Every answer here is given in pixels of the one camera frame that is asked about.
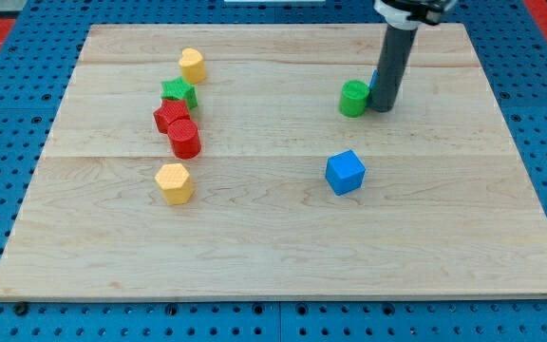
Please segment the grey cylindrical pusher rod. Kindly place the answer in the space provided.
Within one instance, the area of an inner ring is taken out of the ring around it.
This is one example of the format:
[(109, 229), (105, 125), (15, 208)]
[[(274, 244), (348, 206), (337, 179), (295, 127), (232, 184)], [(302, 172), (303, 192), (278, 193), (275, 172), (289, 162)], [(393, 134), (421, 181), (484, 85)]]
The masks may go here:
[(395, 105), (416, 33), (416, 29), (387, 25), (370, 92), (373, 110), (388, 112)]

